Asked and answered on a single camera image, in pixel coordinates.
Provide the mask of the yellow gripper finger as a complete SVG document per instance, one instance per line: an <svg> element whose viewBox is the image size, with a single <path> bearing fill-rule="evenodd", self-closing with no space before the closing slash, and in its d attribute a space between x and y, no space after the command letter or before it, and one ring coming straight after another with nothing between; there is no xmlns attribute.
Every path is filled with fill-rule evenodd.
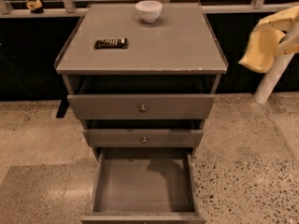
<svg viewBox="0 0 299 224"><path fill-rule="evenodd" d="M286 54L298 53L299 52L299 33L291 35L285 41L282 41L277 45L275 55L281 56Z"/></svg>
<svg viewBox="0 0 299 224"><path fill-rule="evenodd" d="M256 29L290 31L299 22L299 7L290 7L260 19Z"/></svg>

